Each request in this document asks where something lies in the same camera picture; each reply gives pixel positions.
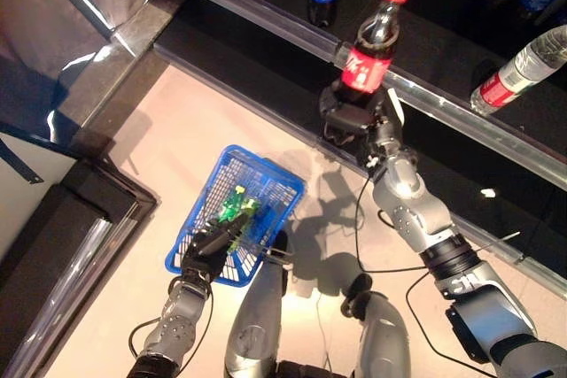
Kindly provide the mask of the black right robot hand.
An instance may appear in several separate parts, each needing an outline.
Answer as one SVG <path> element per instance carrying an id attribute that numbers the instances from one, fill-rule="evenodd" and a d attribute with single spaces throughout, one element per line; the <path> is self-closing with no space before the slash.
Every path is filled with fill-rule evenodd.
<path id="1" fill-rule="evenodd" d="M 323 137 L 337 146 L 362 139 L 369 146 L 399 149 L 405 122 L 400 101 L 393 89 L 379 89 L 364 106 L 341 102 L 332 85 L 319 96 Z"/>

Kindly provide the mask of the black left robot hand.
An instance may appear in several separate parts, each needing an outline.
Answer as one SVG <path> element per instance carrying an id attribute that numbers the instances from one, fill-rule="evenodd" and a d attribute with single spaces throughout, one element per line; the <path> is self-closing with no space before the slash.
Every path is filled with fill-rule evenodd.
<path id="1" fill-rule="evenodd" d="M 183 255 L 181 277 L 186 282 L 212 282 L 221 275 L 230 247 L 237 243 L 251 218 L 241 213 L 233 220 L 209 220 L 191 239 Z"/>

